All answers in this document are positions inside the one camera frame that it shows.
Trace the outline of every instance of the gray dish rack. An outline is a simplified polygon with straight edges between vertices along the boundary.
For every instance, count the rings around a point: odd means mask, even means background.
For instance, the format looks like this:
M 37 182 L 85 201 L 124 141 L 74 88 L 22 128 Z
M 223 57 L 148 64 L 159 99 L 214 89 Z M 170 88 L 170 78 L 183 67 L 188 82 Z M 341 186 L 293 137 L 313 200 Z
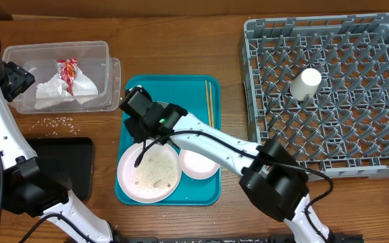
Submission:
M 249 20 L 238 48 L 249 139 L 333 178 L 389 177 L 389 13 Z M 322 81 L 298 101 L 305 68 Z

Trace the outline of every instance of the plastic tray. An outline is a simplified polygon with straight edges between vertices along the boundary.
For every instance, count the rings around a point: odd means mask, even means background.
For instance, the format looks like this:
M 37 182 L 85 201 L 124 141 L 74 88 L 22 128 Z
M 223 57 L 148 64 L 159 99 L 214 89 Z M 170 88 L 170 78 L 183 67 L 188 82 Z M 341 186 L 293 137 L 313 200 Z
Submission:
M 195 114 L 201 121 L 208 124 L 207 101 L 205 97 L 205 81 L 212 85 L 215 128 L 222 126 L 220 109 L 220 85 L 211 76 L 180 76 L 180 75 L 144 75 L 136 76 L 128 81 L 126 88 L 142 85 L 154 101 L 178 104 Z M 129 116 L 123 113 L 123 121 Z M 133 144 L 127 129 L 122 124 L 120 152 L 118 161 L 128 147 Z M 220 196 L 222 189 L 221 169 L 206 180 L 194 180 L 182 173 L 180 183 L 175 191 L 166 199 L 149 205 L 199 205 L 213 204 Z M 120 201 L 128 205 L 145 205 L 130 199 L 120 188 L 118 179 L 115 183 L 115 193 Z
M 389 13 L 249 20 L 239 50 L 249 138 L 331 177 L 389 177 Z M 322 83 L 298 102 L 305 68 Z
M 95 83 L 98 94 L 73 97 L 93 98 L 83 104 L 73 100 L 36 109 L 34 105 L 37 101 L 37 85 L 48 82 L 57 73 L 56 61 L 58 59 L 71 57 L 78 60 L 78 67 Z M 12 61 L 35 77 L 35 83 L 10 103 L 20 113 L 113 111 L 118 107 L 121 91 L 120 61 L 109 56 L 109 47 L 104 41 L 12 46 L 5 49 L 3 61 Z M 53 97 L 39 100 L 61 102 L 64 98 Z

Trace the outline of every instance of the red wrapper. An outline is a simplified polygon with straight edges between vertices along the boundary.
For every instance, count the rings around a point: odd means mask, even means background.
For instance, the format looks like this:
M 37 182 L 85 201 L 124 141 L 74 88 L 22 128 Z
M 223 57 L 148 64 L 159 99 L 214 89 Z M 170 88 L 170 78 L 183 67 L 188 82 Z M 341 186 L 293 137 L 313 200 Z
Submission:
M 57 61 L 57 69 L 59 78 L 68 84 L 67 92 L 73 95 L 73 81 L 76 77 L 76 70 L 78 67 L 78 60 L 74 58 L 59 59 Z

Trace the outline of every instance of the white plate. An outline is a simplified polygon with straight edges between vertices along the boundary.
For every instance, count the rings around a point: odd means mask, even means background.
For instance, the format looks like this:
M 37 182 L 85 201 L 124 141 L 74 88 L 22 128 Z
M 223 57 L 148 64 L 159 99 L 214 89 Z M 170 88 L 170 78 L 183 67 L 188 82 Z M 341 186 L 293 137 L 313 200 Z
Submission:
M 147 140 L 147 146 L 148 144 L 151 144 L 151 140 Z M 174 162 L 177 166 L 178 172 L 177 172 L 177 180 L 176 183 L 170 187 L 167 190 L 163 190 L 161 192 L 156 192 L 154 194 L 152 193 L 143 193 L 136 189 L 136 186 L 132 182 L 131 178 L 134 173 L 134 161 L 136 158 L 140 155 L 140 152 L 142 151 L 142 144 L 133 144 L 130 148 L 124 152 L 124 154 L 121 156 L 120 162 L 118 163 L 118 170 L 117 170 L 117 178 L 118 183 L 120 184 L 120 187 L 122 191 L 131 199 L 135 200 L 136 202 L 142 202 L 142 203 L 156 203 L 159 202 L 165 198 L 167 198 L 170 194 L 174 192 L 178 184 L 181 180 L 181 167 L 178 163 L 178 154 L 176 151 L 168 144 L 165 144 L 163 146 L 156 144 L 152 146 L 144 155 L 147 156 L 148 154 L 153 153 L 167 153 L 172 158 L 172 162 Z
M 182 171 L 196 180 L 204 180 L 213 176 L 220 165 L 203 155 L 181 149 L 180 166 Z

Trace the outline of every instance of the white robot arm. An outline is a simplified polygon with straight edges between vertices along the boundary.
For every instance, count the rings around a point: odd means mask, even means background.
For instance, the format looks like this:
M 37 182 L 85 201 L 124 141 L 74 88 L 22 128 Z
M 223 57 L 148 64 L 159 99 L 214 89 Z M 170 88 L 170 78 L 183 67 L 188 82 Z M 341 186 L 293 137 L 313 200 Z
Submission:
M 17 169 L 18 164 L 28 163 L 36 158 L 35 151 L 26 142 L 20 133 L 7 102 L 4 99 L 0 88 L 0 153 L 3 162 L 4 172 L 8 175 Z M 44 208 L 37 213 L 39 217 L 45 217 L 52 213 L 58 213 L 70 220 L 85 236 L 91 238 L 92 242 L 112 242 L 112 230 L 110 225 L 103 219 L 95 216 L 71 191 L 67 191 L 66 202 L 59 202 L 52 207 Z M 48 221 L 60 227 L 65 233 L 82 242 L 82 237 L 77 234 L 65 221 L 55 217 L 48 218 Z
M 237 139 L 228 134 L 220 132 L 219 130 L 208 126 L 207 124 L 204 124 L 191 113 L 182 116 L 174 126 L 175 132 L 187 130 L 203 131 L 216 138 L 219 138 L 236 149 L 245 151 L 254 156 L 259 153 L 256 148 L 260 144 Z M 249 168 L 253 162 L 253 159 L 243 157 L 239 153 L 236 153 L 233 150 L 226 148 L 222 144 L 205 136 L 197 136 L 196 134 L 181 134 L 172 136 L 171 140 L 181 149 L 199 153 L 226 167 L 239 177 L 242 177 L 243 168 Z M 310 199 L 308 194 L 302 197 L 294 210 L 294 217 L 292 219 L 284 219 L 284 222 L 292 230 L 296 243 L 323 243 L 324 241 L 319 235 L 317 235 L 315 230 L 308 222 L 305 214 L 303 213 L 306 205 L 309 202 Z M 325 238 L 328 238 L 328 234 L 330 233 L 328 227 L 321 223 L 312 207 L 309 207 L 309 212 L 309 216 L 316 228 L 323 234 Z

